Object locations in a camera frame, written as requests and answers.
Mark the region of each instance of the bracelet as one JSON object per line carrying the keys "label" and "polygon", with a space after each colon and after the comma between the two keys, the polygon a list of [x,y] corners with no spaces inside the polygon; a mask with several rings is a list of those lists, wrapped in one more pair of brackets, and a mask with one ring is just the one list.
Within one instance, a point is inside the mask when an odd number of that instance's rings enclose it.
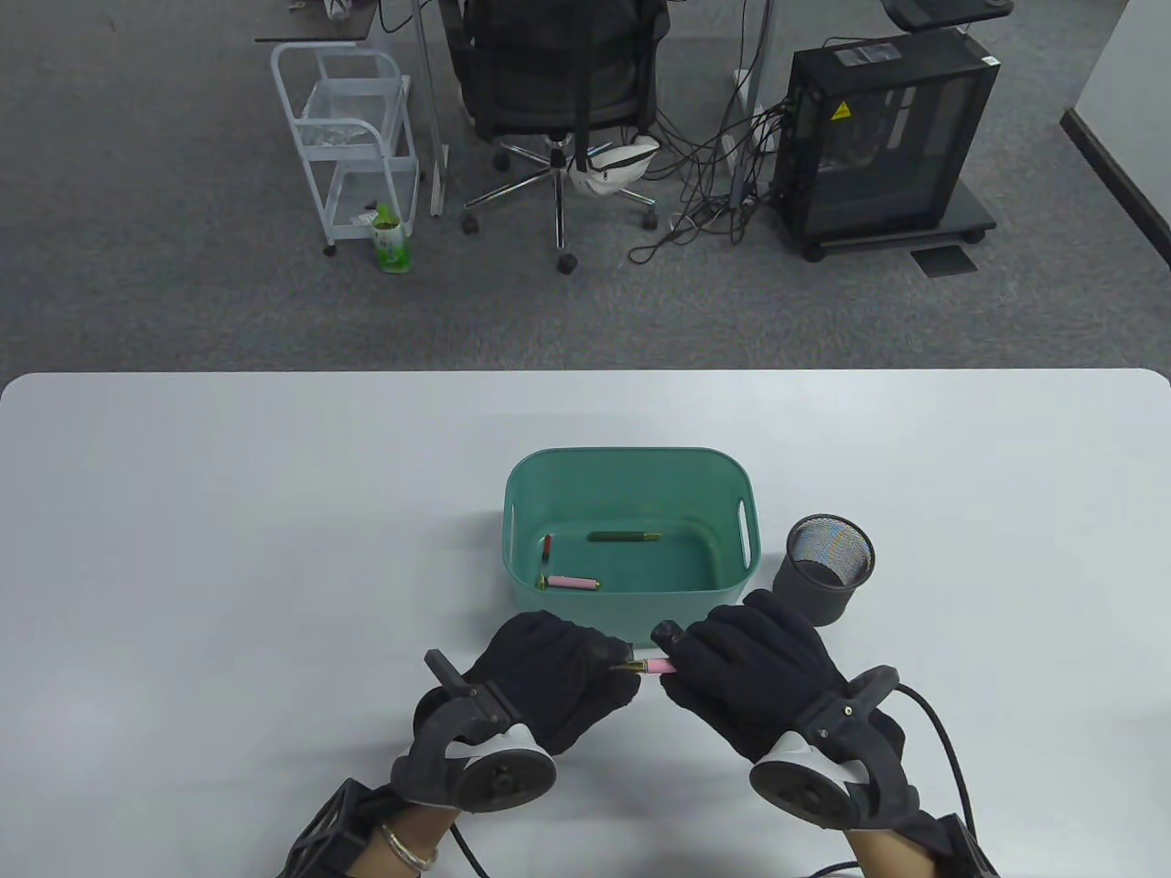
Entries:
{"label": "bracelet", "polygon": [[422,873],[429,871],[436,864],[434,853],[427,859],[423,859],[423,857],[403,844],[390,826],[382,825],[379,829],[382,830],[382,837],[386,839],[386,846],[390,848],[396,857],[403,860],[408,869],[413,869],[416,872]]}

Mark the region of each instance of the black mesh pencil cup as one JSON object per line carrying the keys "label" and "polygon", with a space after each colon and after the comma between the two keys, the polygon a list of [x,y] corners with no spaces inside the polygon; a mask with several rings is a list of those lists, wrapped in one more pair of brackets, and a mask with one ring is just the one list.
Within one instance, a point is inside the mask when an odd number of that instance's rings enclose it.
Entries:
{"label": "black mesh pencil cup", "polygon": [[773,594],[821,626],[837,622],[875,569],[875,547],[854,522],[809,515],[789,530]]}

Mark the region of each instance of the desk leg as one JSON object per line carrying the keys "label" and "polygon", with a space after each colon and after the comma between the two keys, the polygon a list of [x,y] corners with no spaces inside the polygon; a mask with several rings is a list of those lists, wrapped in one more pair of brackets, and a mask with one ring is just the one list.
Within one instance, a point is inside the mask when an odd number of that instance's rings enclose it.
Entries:
{"label": "desk leg", "polygon": [[[752,76],[748,77],[748,94],[745,96],[745,107],[748,111],[748,126],[752,128],[755,122],[755,109],[756,109],[756,95],[760,94],[760,81],[765,76],[765,70],[768,69],[768,56],[772,54],[773,48],[773,5],[780,2],[780,0],[766,0],[765,2],[765,15],[760,22],[760,48],[756,53],[756,63],[752,67]],[[742,95],[744,91],[740,85],[740,71],[735,70],[733,76],[737,78],[737,90]],[[732,194],[728,198],[728,207],[733,211],[740,208],[740,203],[744,200],[744,178],[748,171],[747,162],[748,156],[753,152],[753,140],[751,137],[745,138],[744,144],[737,150],[735,156],[735,169],[732,171]]]}
{"label": "desk leg", "polygon": [[423,30],[423,8],[419,0],[411,0],[411,14],[415,21],[415,41],[419,47],[419,70],[423,80],[423,102],[427,105],[427,128],[431,135],[431,152],[434,166],[431,169],[431,215],[443,214],[444,197],[447,190],[447,145],[439,137],[439,114],[436,111],[436,89],[431,80],[431,56],[427,53],[427,37]]}

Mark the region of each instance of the green bottle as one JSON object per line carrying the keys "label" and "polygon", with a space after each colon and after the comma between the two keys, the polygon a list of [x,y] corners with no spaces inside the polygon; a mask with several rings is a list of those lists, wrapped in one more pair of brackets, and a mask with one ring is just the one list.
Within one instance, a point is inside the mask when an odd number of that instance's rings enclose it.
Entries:
{"label": "green bottle", "polygon": [[406,274],[411,270],[411,252],[406,248],[406,233],[390,207],[378,205],[378,215],[371,224],[374,248],[378,268],[386,274]]}

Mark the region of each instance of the desk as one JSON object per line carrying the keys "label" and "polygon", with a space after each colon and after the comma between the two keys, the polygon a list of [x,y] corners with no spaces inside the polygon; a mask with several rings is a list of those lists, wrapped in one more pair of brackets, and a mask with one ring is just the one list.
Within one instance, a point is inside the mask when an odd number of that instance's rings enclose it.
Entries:
{"label": "desk", "polygon": [[[768,581],[812,512],[874,577],[826,629],[947,725],[1005,878],[1158,874],[1171,825],[1171,390],[1143,371],[48,375],[0,399],[0,862],[268,878],[386,778],[511,612],[500,508],[555,445],[704,445],[752,476]],[[927,808],[957,809],[892,695]],[[669,728],[669,740],[662,729]],[[785,878],[842,839],[758,798],[653,681],[540,803],[465,819],[497,878]],[[445,845],[441,878],[471,871]]]}
{"label": "desk", "polygon": [[[378,0],[354,6],[350,16],[344,21],[330,21],[326,15],[322,0],[307,0],[304,8],[289,9],[288,0],[260,0],[262,8],[256,14],[262,19],[255,27],[262,32],[254,37],[255,42],[369,42],[371,47],[382,49],[395,56],[390,44],[390,34],[382,25],[374,27],[378,18]],[[444,198],[447,187],[447,146],[439,135],[439,116],[436,112],[436,90],[431,77],[431,54],[427,49],[426,32],[423,28],[423,11],[419,0],[411,0],[412,27],[415,44],[419,50],[419,77],[423,81],[423,103],[427,118],[427,136],[431,138],[431,151],[434,156],[431,169],[431,215],[443,214]]]}

